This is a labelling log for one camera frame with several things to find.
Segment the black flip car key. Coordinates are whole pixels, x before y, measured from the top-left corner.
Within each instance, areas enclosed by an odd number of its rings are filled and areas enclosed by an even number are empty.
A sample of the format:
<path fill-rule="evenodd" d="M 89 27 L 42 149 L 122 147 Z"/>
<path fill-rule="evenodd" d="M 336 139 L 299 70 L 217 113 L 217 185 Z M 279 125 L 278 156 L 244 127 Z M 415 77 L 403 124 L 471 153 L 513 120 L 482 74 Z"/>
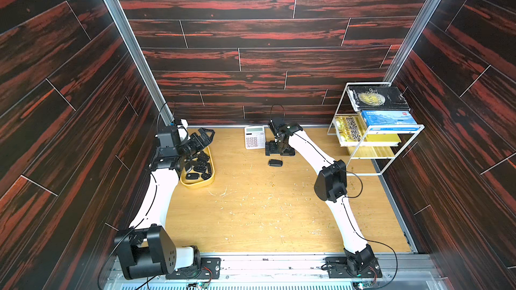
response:
<path fill-rule="evenodd" d="M 207 173 L 209 166 L 209 163 L 199 162 L 196 166 L 193 167 L 193 170 L 197 173 Z"/>

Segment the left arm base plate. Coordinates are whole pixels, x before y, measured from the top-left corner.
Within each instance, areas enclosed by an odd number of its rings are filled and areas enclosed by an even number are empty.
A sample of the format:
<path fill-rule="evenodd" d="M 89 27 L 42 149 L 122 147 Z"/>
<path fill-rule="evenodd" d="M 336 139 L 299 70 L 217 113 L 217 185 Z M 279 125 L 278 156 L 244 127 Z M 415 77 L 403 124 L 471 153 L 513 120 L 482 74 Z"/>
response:
<path fill-rule="evenodd" d="M 217 280 L 220 278 L 221 258 L 201 257 L 200 264 L 192 267 L 180 268 L 166 275 L 168 280 Z"/>

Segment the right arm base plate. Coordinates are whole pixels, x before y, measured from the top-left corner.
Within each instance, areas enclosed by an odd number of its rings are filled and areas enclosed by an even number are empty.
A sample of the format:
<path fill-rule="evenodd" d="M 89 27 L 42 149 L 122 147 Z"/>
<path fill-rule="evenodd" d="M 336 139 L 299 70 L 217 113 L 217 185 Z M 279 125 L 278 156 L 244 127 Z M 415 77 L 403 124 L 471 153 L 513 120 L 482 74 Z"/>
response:
<path fill-rule="evenodd" d="M 380 279 L 382 277 L 377 259 L 365 264 L 357 263 L 346 256 L 328 256 L 321 269 L 326 271 L 331 279 Z"/>

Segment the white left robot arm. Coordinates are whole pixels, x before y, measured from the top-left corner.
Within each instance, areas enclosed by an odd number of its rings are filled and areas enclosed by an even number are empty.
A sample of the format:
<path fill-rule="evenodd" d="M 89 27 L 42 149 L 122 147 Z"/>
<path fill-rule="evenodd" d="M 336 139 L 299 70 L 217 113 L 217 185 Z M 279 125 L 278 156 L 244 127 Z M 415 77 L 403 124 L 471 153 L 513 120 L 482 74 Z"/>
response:
<path fill-rule="evenodd" d="M 165 229 L 175 188 L 188 162 L 208 147 L 215 132 L 200 128 L 189 134 L 183 119 L 157 133 L 159 145 L 149 165 L 150 183 L 135 219 L 117 233 L 114 254 L 127 280 L 172 275 L 195 277 L 202 272 L 196 246 L 177 247 Z"/>

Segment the large black smart key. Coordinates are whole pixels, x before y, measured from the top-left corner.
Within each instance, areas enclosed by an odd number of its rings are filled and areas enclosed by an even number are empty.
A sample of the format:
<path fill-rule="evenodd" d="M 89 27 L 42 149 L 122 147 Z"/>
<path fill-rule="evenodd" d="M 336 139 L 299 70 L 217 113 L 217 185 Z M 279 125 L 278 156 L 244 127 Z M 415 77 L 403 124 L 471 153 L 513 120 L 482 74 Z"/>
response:
<path fill-rule="evenodd" d="M 278 160 L 278 159 L 270 159 L 268 161 L 268 165 L 272 166 L 272 167 L 281 167 L 281 166 L 283 166 L 283 161 Z"/>

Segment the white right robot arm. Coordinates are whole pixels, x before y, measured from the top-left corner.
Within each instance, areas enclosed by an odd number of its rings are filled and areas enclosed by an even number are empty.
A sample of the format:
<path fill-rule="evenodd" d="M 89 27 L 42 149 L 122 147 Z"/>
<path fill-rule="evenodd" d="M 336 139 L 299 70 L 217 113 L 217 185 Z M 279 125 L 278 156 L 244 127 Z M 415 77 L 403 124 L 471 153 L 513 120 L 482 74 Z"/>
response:
<path fill-rule="evenodd" d="M 268 126 L 281 153 L 292 148 L 314 169 L 317 174 L 314 192 L 329 207 L 341 232 L 347 272 L 355 277 L 364 275 L 370 265 L 376 264 L 376 257 L 361 233 L 349 203 L 346 164 L 326 154 L 298 124 L 272 118 Z"/>

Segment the black chrome Mercedes car key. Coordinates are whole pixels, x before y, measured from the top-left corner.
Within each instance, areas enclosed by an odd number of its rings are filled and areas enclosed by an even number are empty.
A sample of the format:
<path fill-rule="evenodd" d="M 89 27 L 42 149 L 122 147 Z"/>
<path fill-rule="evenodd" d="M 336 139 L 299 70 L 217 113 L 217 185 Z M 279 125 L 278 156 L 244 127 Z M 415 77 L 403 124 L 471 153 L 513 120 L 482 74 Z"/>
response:
<path fill-rule="evenodd" d="M 204 151 L 201 151 L 198 154 L 198 160 L 202 162 L 208 162 L 210 160 L 210 157 Z"/>

